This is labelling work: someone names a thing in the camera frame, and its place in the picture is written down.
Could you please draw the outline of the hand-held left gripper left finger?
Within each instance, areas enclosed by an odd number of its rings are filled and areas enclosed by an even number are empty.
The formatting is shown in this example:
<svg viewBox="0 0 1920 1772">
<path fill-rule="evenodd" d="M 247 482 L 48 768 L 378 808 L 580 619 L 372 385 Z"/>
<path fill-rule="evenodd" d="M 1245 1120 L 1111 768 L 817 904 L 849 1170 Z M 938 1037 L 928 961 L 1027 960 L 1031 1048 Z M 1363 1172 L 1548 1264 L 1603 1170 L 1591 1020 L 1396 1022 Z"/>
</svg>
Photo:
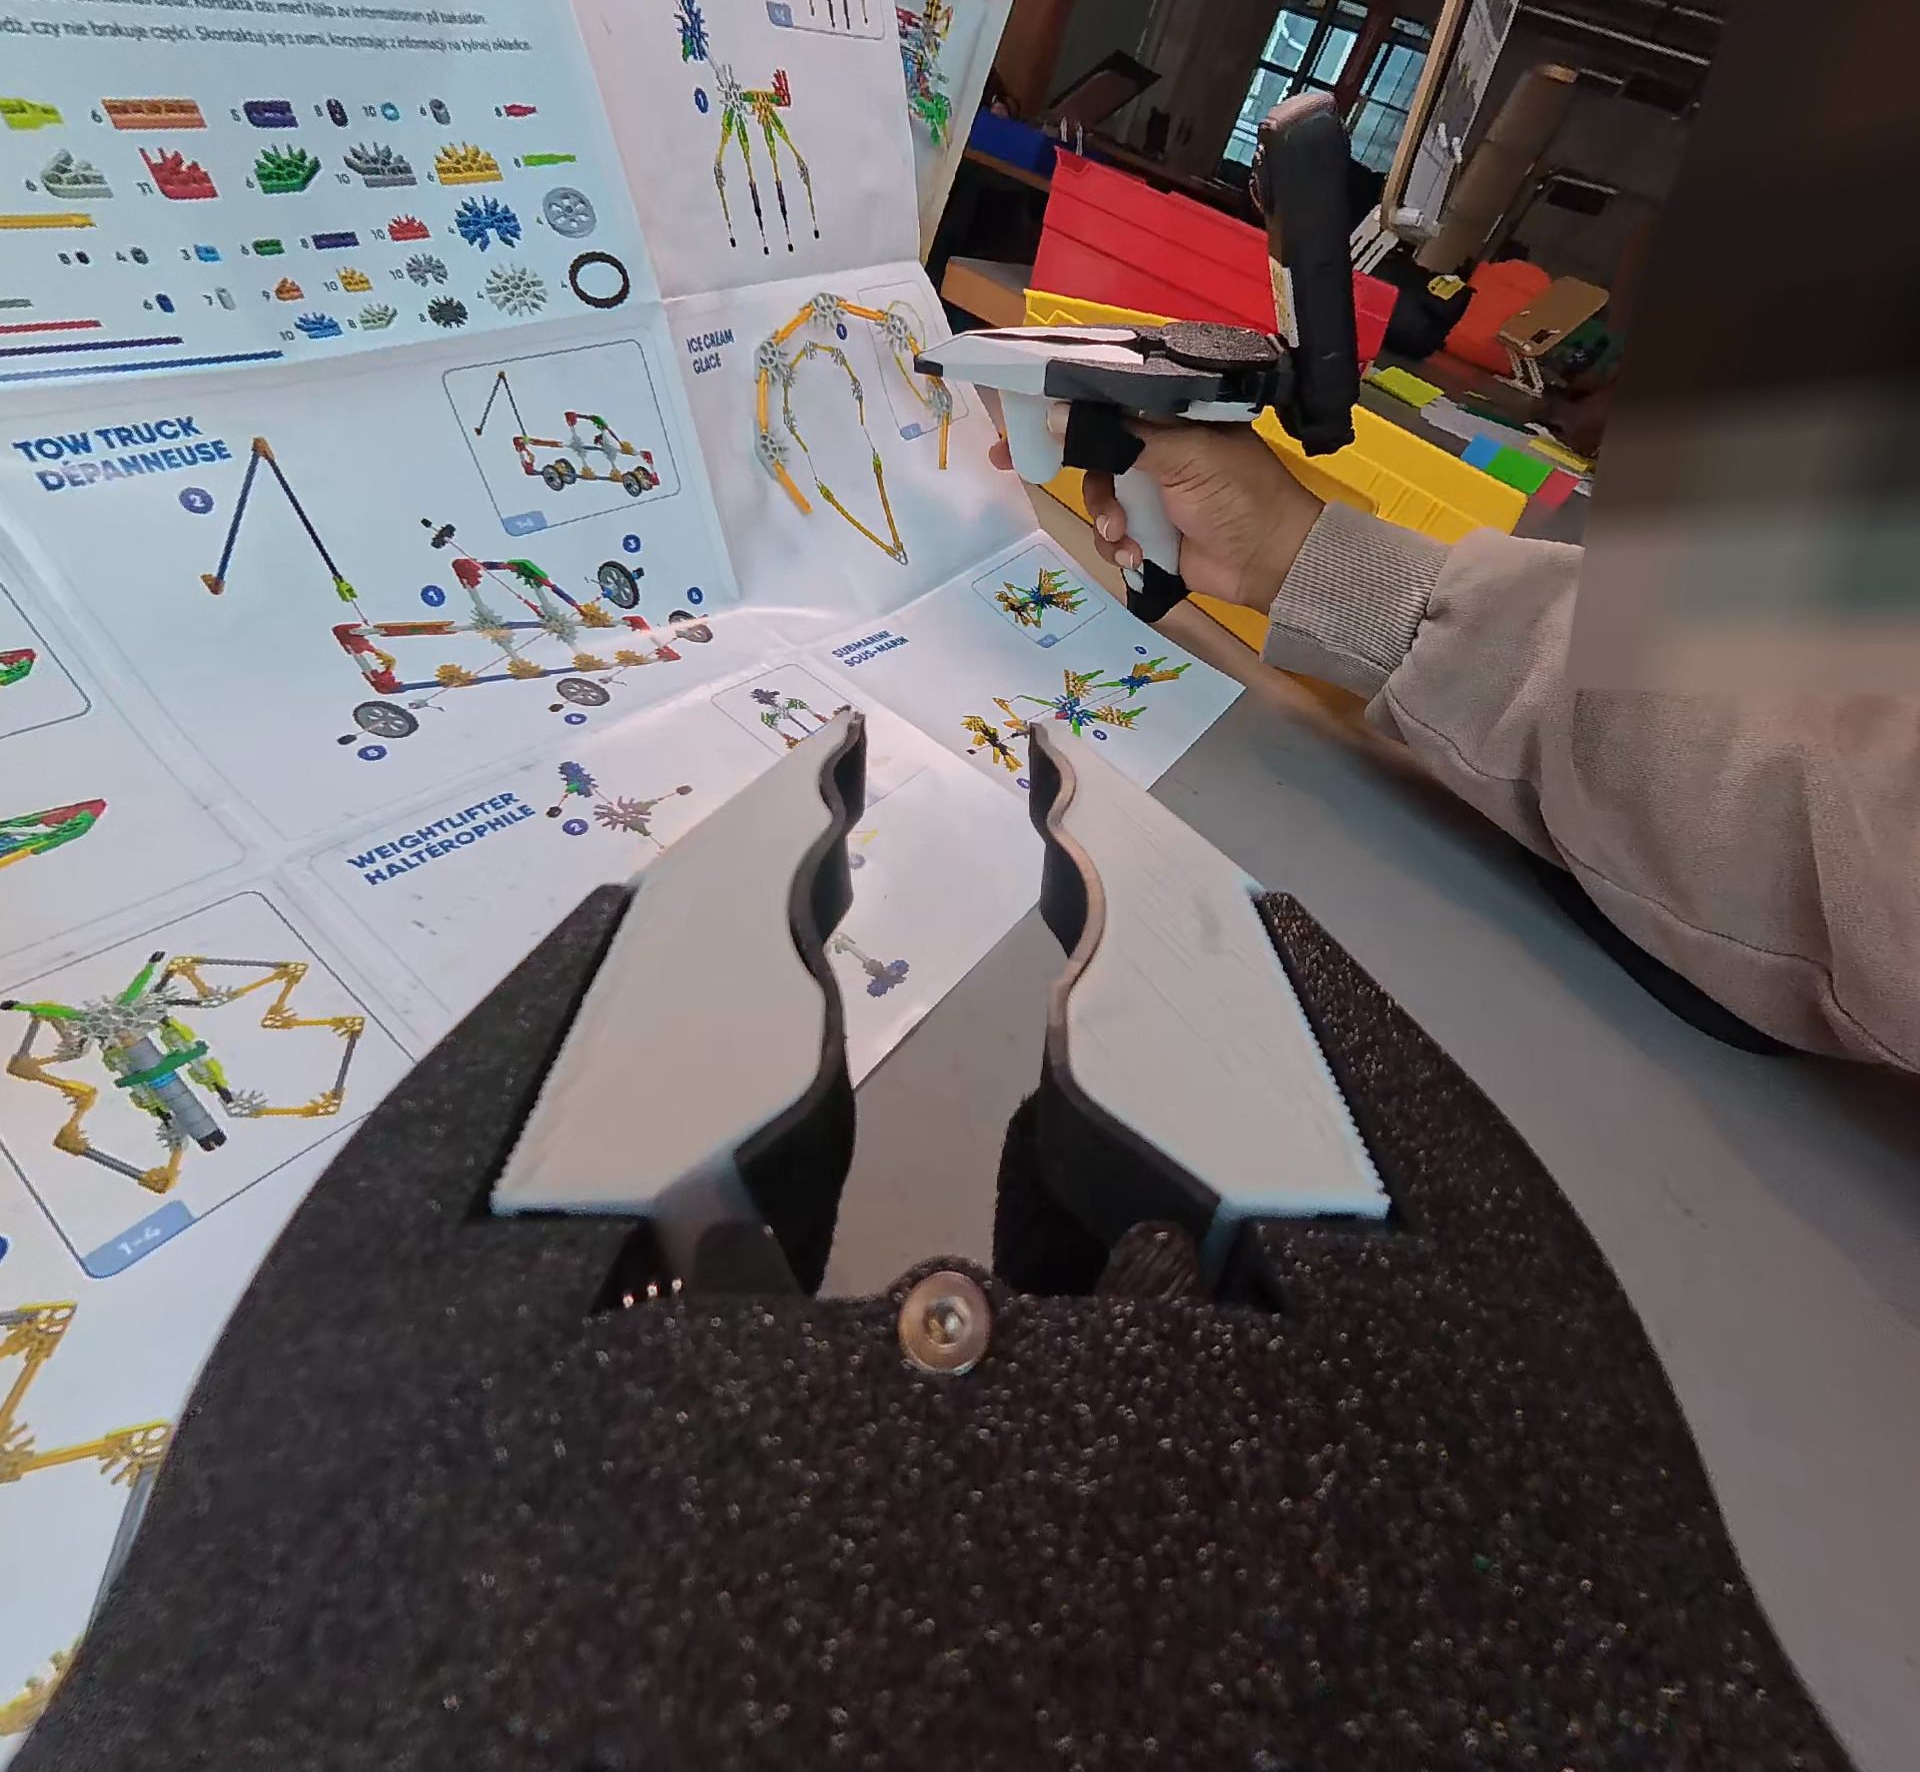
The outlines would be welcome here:
<svg viewBox="0 0 1920 1772">
<path fill-rule="evenodd" d="M 690 1292 L 820 1291 L 856 1150 L 829 939 L 866 772 L 843 710 L 637 876 L 495 1214 L 637 1217 Z"/>
</svg>

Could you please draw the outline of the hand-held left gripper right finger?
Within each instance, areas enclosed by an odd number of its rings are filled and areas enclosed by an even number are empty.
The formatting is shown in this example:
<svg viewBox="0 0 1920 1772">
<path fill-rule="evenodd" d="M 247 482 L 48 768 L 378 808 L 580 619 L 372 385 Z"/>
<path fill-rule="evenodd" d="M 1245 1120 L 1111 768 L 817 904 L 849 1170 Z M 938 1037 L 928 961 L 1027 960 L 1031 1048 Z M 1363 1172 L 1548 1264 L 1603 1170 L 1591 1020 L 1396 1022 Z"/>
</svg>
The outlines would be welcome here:
<svg viewBox="0 0 1920 1772">
<path fill-rule="evenodd" d="M 1242 1232 L 1376 1235 L 1393 1203 L 1261 910 L 1261 887 L 1051 722 L 1027 729 L 1049 998 L 1036 1165 L 1105 1247 L 1184 1232 L 1218 1284 Z"/>
</svg>

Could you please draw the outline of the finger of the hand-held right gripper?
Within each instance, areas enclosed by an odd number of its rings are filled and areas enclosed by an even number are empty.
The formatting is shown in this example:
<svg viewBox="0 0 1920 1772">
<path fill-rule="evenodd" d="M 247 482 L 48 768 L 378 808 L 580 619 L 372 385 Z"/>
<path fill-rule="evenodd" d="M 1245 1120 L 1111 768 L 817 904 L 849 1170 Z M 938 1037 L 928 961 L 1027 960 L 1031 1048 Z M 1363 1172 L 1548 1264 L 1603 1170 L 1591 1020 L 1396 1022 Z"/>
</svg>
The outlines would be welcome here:
<svg viewBox="0 0 1920 1772">
<path fill-rule="evenodd" d="M 938 368 L 1140 368 L 1165 354 L 1171 323 L 1031 324 L 968 330 L 932 348 Z"/>
<path fill-rule="evenodd" d="M 1203 404 L 1204 378 L 1141 354 L 922 354 L 914 368 L 948 382 L 1100 404 Z"/>
</svg>

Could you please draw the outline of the yellow plastic box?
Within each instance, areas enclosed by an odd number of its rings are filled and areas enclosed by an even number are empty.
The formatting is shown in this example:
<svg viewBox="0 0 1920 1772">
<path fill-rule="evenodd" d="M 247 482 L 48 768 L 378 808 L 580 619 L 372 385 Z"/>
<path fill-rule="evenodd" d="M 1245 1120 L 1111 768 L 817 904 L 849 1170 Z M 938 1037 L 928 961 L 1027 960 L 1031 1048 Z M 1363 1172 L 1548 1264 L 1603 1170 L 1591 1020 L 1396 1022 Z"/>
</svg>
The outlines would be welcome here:
<svg viewBox="0 0 1920 1772">
<path fill-rule="evenodd" d="M 1086 329 L 1140 320 L 1161 324 L 1157 314 L 1140 314 L 1107 303 L 1077 297 L 1049 293 L 1028 286 L 1024 289 L 1024 323 L 1048 329 Z M 1453 546 L 1474 530 L 1511 535 L 1524 512 L 1524 495 L 1453 453 L 1360 406 L 1354 413 L 1355 441 L 1330 455 L 1311 458 L 1283 431 L 1274 410 L 1261 413 L 1256 431 L 1261 441 L 1283 459 L 1320 503 L 1339 503 Z M 1063 507 L 1086 518 L 1084 471 L 1061 470 L 1046 490 Z M 1265 614 L 1235 607 L 1203 594 L 1195 601 L 1259 652 L 1267 632 Z"/>
</svg>

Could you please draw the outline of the person's right forearm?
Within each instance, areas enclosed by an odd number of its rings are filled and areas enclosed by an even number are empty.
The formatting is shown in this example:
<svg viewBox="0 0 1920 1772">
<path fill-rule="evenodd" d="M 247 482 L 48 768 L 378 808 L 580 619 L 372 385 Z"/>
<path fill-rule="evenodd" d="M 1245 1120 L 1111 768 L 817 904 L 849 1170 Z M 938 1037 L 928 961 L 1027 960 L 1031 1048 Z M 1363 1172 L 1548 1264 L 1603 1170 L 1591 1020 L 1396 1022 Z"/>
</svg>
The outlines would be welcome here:
<svg viewBox="0 0 1920 1772">
<path fill-rule="evenodd" d="M 1582 554 L 1344 504 L 1259 561 L 1265 659 L 1568 870 L 1655 960 L 1810 1053 L 1919 1069 L 1914 698 L 1582 691 Z"/>
</svg>

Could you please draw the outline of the person's right hand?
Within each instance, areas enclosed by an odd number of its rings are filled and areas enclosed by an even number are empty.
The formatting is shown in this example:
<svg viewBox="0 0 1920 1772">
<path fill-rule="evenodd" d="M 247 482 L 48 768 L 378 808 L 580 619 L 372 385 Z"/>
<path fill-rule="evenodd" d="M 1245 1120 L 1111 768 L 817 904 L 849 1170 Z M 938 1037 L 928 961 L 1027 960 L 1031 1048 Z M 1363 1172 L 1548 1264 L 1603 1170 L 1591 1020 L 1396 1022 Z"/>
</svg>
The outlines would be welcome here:
<svg viewBox="0 0 1920 1772">
<path fill-rule="evenodd" d="M 1184 537 L 1180 576 L 1222 603 L 1270 613 L 1322 504 L 1249 425 L 1132 420 L 1140 467 Z"/>
</svg>

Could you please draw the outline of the light wooden side table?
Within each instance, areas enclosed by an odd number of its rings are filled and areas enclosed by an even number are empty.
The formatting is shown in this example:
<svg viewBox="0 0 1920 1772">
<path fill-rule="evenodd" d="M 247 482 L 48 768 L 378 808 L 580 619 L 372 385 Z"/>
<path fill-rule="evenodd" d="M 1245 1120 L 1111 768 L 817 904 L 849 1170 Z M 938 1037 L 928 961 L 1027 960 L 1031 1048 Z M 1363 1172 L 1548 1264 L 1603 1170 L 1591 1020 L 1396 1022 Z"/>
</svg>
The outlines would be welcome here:
<svg viewBox="0 0 1920 1772">
<path fill-rule="evenodd" d="M 1031 264 L 955 253 L 946 264 L 939 293 L 950 317 L 961 314 L 988 329 L 1021 329 L 1031 277 Z"/>
</svg>

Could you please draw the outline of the red plastic bin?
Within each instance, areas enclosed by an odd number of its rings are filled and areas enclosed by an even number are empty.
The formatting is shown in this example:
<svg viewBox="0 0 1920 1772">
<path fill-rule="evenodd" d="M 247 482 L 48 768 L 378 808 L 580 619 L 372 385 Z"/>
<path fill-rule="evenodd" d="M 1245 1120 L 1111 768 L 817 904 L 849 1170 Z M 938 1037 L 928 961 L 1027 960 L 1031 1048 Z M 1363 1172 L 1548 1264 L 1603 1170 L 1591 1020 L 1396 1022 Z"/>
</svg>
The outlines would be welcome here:
<svg viewBox="0 0 1920 1772">
<path fill-rule="evenodd" d="M 1265 230 L 1061 152 L 1024 320 L 1031 327 L 1210 320 L 1272 334 L 1278 308 Z"/>
</svg>

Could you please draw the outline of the orange container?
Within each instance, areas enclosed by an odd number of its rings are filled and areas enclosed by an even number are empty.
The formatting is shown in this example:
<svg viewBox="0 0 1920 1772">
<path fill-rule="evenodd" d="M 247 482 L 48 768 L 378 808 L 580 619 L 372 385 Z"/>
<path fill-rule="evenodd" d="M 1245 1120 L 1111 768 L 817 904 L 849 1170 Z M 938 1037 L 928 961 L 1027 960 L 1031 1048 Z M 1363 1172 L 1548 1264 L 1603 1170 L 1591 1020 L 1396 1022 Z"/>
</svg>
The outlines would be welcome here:
<svg viewBox="0 0 1920 1772">
<path fill-rule="evenodd" d="M 1524 257 L 1481 261 L 1471 273 L 1468 308 L 1448 333 L 1446 352 L 1466 366 L 1493 373 L 1511 372 L 1512 360 L 1501 340 L 1501 329 L 1552 283 L 1552 273 Z"/>
</svg>

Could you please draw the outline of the white building instruction sheet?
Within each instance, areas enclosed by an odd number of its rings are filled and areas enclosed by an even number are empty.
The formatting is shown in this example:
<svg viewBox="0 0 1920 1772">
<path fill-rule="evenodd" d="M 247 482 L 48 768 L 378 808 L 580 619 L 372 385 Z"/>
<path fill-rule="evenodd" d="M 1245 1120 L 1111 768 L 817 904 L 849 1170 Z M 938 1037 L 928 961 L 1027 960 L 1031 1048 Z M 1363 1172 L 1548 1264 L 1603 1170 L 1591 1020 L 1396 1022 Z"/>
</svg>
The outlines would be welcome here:
<svg viewBox="0 0 1920 1772">
<path fill-rule="evenodd" d="M 1059 556 L 914 361 L 910 0 L 5 0 L 5 1759 L 305 1190 L 873 710 L 863 1083 L 1021 918 Z"/>
</svg>

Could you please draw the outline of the smartphone on stand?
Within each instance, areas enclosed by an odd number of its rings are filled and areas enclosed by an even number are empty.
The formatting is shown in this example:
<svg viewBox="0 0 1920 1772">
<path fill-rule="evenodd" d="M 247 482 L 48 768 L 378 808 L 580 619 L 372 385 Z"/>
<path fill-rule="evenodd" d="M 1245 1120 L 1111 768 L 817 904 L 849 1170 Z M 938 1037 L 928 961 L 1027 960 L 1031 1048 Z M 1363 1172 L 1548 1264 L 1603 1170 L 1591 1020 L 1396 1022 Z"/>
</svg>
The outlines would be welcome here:
<svg viewBox="0 0 1920 1772">
<path fill-rule="evenodd" d="M 1543 360 L 1575 329 L 1608 304 L 1608 288 L 1563 275 L 1505 320 L 1498 339 L 1512 366 L 1518 392 L 1538 399 L 1548 392 Z"/>
</svg>

